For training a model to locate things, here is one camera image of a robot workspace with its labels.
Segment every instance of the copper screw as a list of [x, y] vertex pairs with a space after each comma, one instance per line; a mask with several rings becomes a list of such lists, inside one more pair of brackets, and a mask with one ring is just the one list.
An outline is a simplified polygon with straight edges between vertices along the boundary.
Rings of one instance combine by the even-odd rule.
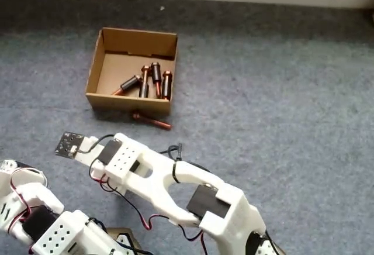
[[145, 122], [145, 123], [150, 123], [152, 125], [156, 125], [159, 128], [163, 128], [165, 130], [170, 130], [171, 127], [172, 127], [169, 123], [160, 122], [159, 120], [148, 118], [146, 116], [143, 116], [143, 115], [139, 114], [138, 112], [133, 113], [133, 119], [134, 120], [140, 120], [140, 121]]
[[157, 98], [161, 98], [161, 86], [159, 81], [156, 82], [156, 96]]
[[151, 67], [150, 66], [143, 66], [141, 68], [143, 72], [143, 82], [141, 83], [140, 90], [139, 90], [139, 97], [140, 98], [148, 98], [148, 92], [150, 86], [148, 85], [148, 76], [151, 74]]

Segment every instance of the black wire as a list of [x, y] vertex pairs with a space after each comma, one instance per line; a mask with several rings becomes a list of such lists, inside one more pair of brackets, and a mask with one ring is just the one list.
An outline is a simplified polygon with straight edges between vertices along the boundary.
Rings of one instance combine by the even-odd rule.
[[82, 150], [78, 150], [77, 152], [78, 153], [81, 153], [81, 154], [88, 154], [90, 153], [102, 140], [104, 140], [105, 138], [109, 138], [109, 137], [114, 137], [115, 135], [114, 134], [107, 134], [107, 135], [104, 135], [102, 137], [100, 137], [94, 144], [92, 144], [92, 146], [88, 149], [88, 151], [82, 151]]
[[149, 251], [145, 251], [145, 250], [142, 250], [142, 249], [138, 249], [138, 248], [135, 248], [135, 247], [132, 247], [132, 246], [129, 246], [129, 245], [126, 245], [126, 244], [123, 244], [121, 242], [117, 242], [119, 245], [121, 245], [123, 248], [126, 248], [128, 250], [131, 250], [135, 253], [140, 253], [140, 254], [146, 254], [146, 255], [153, 255], [153, 253], [149, 252]]
[[104, 232], [108, 233], [108, 231], [106, 230], [106, 227], [105, 227], [104, 223], [101, 222], [100, 220], [97, 220], [97, 218], [95, 218], [95, 217], [90, 217], [90, 218], [88, 218], [88, 220], [87, 220], [87, 222], [86, 222], [86, 225], [87, 225], [89, 222], [91, 222], [91, 221], [93, 221], [96, 225], [100, 226], [101, 229], [102, 229]]
[[[174, 157], [172, 155], [173, 151], [178, 151], [177, 157]], [[179, 182], [179, 180], [177, 179], [175, 171], [176, 171], [176, 163], [178, 161], [182, 160], [182, 144], [179, 143], [178, 145], [171, 145], [171, 146], [169, 146], [169, 148], [166, 151], [160, 151], [159, 152], [159, 154], [166, 154], [166, 153], [168, 153], [169, 158], [171, 158], [174, 161], [173, 170], [172, 170], [172, 177], [173, 177], [173, 179], [176, 183], [180, 184], [181, 182]], [[206, 169], [204, 166], [201, 166], [200, 164], [197, 164], [197, 163], [194, 163], [194, 162], [191, 162], [191, 161], [187, 161], [187, 163], [189, 163], [193, 166], [196, 166], [197, 168], [205, 170], [205, 171], [210, 173], [210, 171], [208, 169]]]
[[270, 237], [270, 235], [269, 235], [269, 233], [268, 233], [267, 230], [265, 231], [265, 234], [266, 234], [267, 238], [269, 239], [270, 244], [271, 244], [271, 247], [273, 247], [275, 254], [276, 254], [276, 255], [280, 255], [279, 252], [278, 252], [278, 249], [275, 247], [274, 242], [273, 242], [273, 240], [271, 239], [271, 237]]
[[201, 245], [203, 246], [204, 255], [208, 255], [208, 250], [206, 249], [206, 245], [204, 241], [204, 232], [202, 232], [200, 239], [201, 239]]
[[[124, 195], [122, 195], [116, 188], [113, 188], [109, 185], [109, 179], [108, 179], [108, 183], [107, 183], [108, 187], [111, 189], [111, 192], [115, 192], [117, 193], [120, 197], [122, 197], [128, 204], [130, 204], [134, 209], [135, 211], [138, 213], [140, 219], [144, 219], [141, 212], [139, 211], [139, 209], [131, 202], [129, 201]], [[164, 215], [155, 215], [154, 217], [160, 217], [160, 218], [164, 218], [164, 219], [169, 219], [169, 217], [166, 217]], [[150, 227], [152, 227], [152, 224], [151, 224], [151, 219], [152, 217], [148, 220], [148, 225]], [[189, 242], [191, 241], [194, 241], [196, 239], [197, 236], [201, 235], [201, 231], [199, 232], [199, 234], [197, 236], [194, 236], [194, 237], [187, 237], [187, 234], [186, 234], [186, 230], [183, 228], [182, 225], [179, 225], [178, 226], [181, 228], [182, 230], [182, 233], [183, 233], [183, 236], [185, 237], [186, 240], [188, 240]]]

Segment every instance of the black cylinder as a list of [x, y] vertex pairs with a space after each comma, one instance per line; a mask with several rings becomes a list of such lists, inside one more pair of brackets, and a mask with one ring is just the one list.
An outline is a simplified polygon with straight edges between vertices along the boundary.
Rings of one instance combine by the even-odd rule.
[[139, 89], [139, 97], [148, 98], [149, 91], [150, 91], [150, 86], [148, 84], [142, 85]]
[[123, 92], [126, 92], [127, 90], [136, 87], [141, 83], [141, 77], [138, 75], [134, 75], [134, 77], [128, 79], [123, 84], [121, 84], [121, 89]]
[[153, 62], [151, 64], [151, 73], [152, 73], [152, 80], [153, 80], [154, 84], [156, 82], [161, 82], [162, 81], [161, 65], [159, 64], [159, 62]]
[[161, 98], [170, 100], [170, 98], [171, 98], [171, 82], [173, 80], [173, 75], [170, 71], [166, 71], [163, 76], [164, 76], [164, 80], [162, 81]]

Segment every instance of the wire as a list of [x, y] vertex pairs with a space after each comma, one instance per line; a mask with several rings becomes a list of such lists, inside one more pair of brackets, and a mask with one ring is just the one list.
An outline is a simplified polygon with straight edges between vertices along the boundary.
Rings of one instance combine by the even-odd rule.
[[78, 153], [81, 153], [81, 154], [88, 154], [90, 153], [102, 140], [104, 140], [105, 138], [109, 138], [109, 137], [114, 137], [115, 135], [114, 134], [107, 134], [107, 135], [104, 135], [102, 137], [100, 137], [94, 144], [92, 144], [92, 146], [88, 149], [88, 151], [82, 151], [82, 150], [77, 150]]
[[145, 251], [145, 250], [142, 250], [142, 249], [138, 249], [138, 248], [135, 248], [135, 247], [132, 247], [132, 246], [129, 246], [129, 245], [126, 245], [126, 244], [123, 244], [122, 242], [117, 242], [119, 245], [121, 245], [123, 248], [126, 248], [128, 250], [131, 250], [133, 251], [134, 253], [140, 253], [140, 254], [146, 254], [146, 255], [153, 255], [153, 253], [149, 252], [149, 251]]
[[11, 221], [11, 223], [9, 224], [9, 227], [8, 227], [8, 230], [7, 230], [7, 233], [10, 233], [11, 232], [11, 229], [13, 228], [13, 225], [17, 222], [18, 219], [20, 219], [23, 214], [25, 214], [27, 212], [27, 208], [24, 209], [21, 213], [17, 214], [13, 220]]
[[100, 220], [97, 220], [97, 218], [95, 218], [95, 217], [90, 217], [90, 218], [88, 218], [88, 220], [87, 220], [87, 222], [86, 222], [86, 225], [87, 225], [89, 222], [91, 222], [91, 221], [93, 221], [96, 225], [100, 226], [101, 229], [102, 229], [104, 232], [108, 233], [108, 231], [106, 230], [106, 227], [105, 227], [104, 223], [101, 222]]
[[205, 241], [204, 241], [204, 233], [201, 234], [200, 241], [201, 241], [201, 245], [204, 250], [204, 255], [208, 255], [208, 251], [206, 250]]
[[[141, 223], [143, 225], [143, 227], [146, 229], [146, 230], [151, 230], [153, 228], [152, 226], [152, 219], [153, 218], [156, 218], [156, 217], [160, 217], [160, 218], [164, 218], [164, 219], [169, 219], [169, 217], [166, 217], [164, 215], [160, 215], [160, 214], [154, 214], [154, 215], [151, 215], [149, 220], [148, 220], [148, 223], [146, 221], [146, 219], [144, 218], [144, 216], [141, 214], [141, 212], [139, 211], [139, 209], [131, 202], [129, 201], [124, 195], [122, 195], [116, 188], [113, 188], [109, 185], [109, 179], [106, 183], [106, 185], [111, 189], [111, 192], [115, 192], [117, 193], [120, 197], [122, 197], [128, 204], [130, 204], [134, 209], [135, 211], [138, 213], [139, 215], [139, 218], [141, 220]], [[183, 228], [183, 226], [181, 225], [178, 225], [181, 230], [182, 230], [182, 233], [183, 233], [183, 236], [185, 237], [186, 240], [188, 240], [189, 242], [194, 242], [197, 238], [199, 238], [199, 236], [201, 235], [202, 231], [200, 231], [196, 236], [194, 237], [187, 237], [187, 234], [186, 234], [186, 231], [185, 229]]]
[[46, 186], [46, 187], [48, 186], [48, 179], [47, 179], [47, 177], [44, 175], [44, 173], [43, 173], [42, 171], [37, 170], [37, 169], [35, 169], [35, 168], [33, 168], [33, 167], [22, 167], [22, 168], [16, 169], [16, 170], [11, 174], [11, 180], [10, 180], [10, 186], [11, 186], [11, 189], [12, 189], [13, 192], [16, 193], [16, 195], [17, 195], [18, 198], [20, 199], [21, 203], [24, 204], [24, 206], [26, 207], [27, 213], [28, 213], [28, 215], [29, 215], [29, 214], [31, 214], [31, 208], [30, 208], [29, 204], [26, 202], [26, 200], [25, 200], [25, 198], [23, 197], [23, 195], [17, 191], [17, 188], [16, 188], [16, 186], [15, 186], [14, 183], [13, 183], [13, 178], [14, 178], [15, 174], [16, 174], [16, 173], [19, 173], [19, 172], [21, 172], [21, 171], [23, 171], [23, 170], [32, 170], [33, 172], [37, 172], [37, 173], [39, 173], [40, 175], [42, 175], [43, 178], [44, 178], [44, 186]]
[[267, 230], [265, 231], [265, 234], [266, 234], [267, 238], [269, 239], [271, 247], [273, 247], [275, 254], [280, 255], [279, 252], [278, 252], [278, 249], [275, 247], [275, 244], [274, 244], [273, 240], [271, 239]]

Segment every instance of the copper bolt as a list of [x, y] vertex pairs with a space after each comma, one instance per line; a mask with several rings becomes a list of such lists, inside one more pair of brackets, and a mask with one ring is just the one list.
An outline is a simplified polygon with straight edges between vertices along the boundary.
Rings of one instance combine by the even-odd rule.
[[161, 86], [159, 81], [156, 82], [156, 96], [157, 98], [161, 98]]
[[145, 123], [150, 123], [152, 125], [156, 125], [159, 128], [163, 128], [165, 130], [170, 130], [171, 127], [172, 127], [169, 123], [160, 122], [159, 120], [148, 118], [146, 116], [143, 116], [143, 115], [139, 114], [138, 112], [133, 113], [133, 119], [134, 120], [140, 120], [140, 121], [145, 122]]
[[117, 89], [115, 92], [112, 93], [112, 95], [123, 95], [122, 88]]
[[159, 62], [153, 62], [151, 64], [151, 73], [152, 73], [152, 80], [153, 83], [156, 85], [156, 96], [157, 98], [161, 98], [161, 65]]
[[143, 72], [143, 82], [141, 83], [140, 90], [139, 90], [139, 97], [140, 98], [147, 98], [148, 92], [150, 89], [150, 86], [148, 85], [148, 76], [151, 73], [151, 67], [150, 66], [143, 66], [141, 68], [141, 71]]
[[126, 91], [138, 86], [141, 84], [141, 77], [139, 75], [134, 75], [125, 81], [119, 89], [112, 93], [112, 95], [123, 95]]

